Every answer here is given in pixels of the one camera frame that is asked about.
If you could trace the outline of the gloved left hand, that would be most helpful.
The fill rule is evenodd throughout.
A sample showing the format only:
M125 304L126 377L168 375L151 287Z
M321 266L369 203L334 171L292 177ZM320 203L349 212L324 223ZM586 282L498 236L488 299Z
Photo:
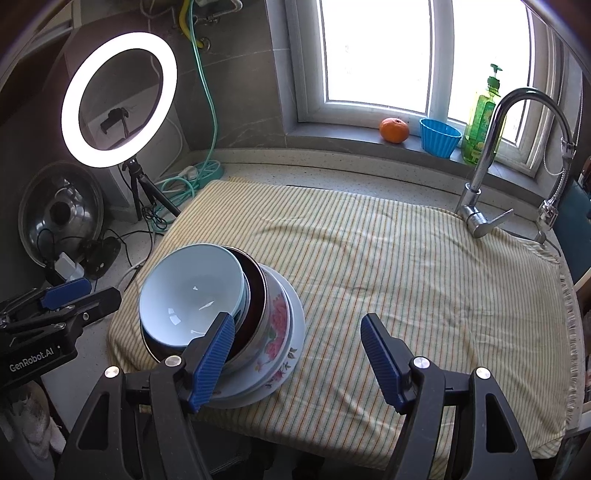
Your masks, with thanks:
M29 382L1 398L1 470L7 478L54 479L65 445L38 383Z

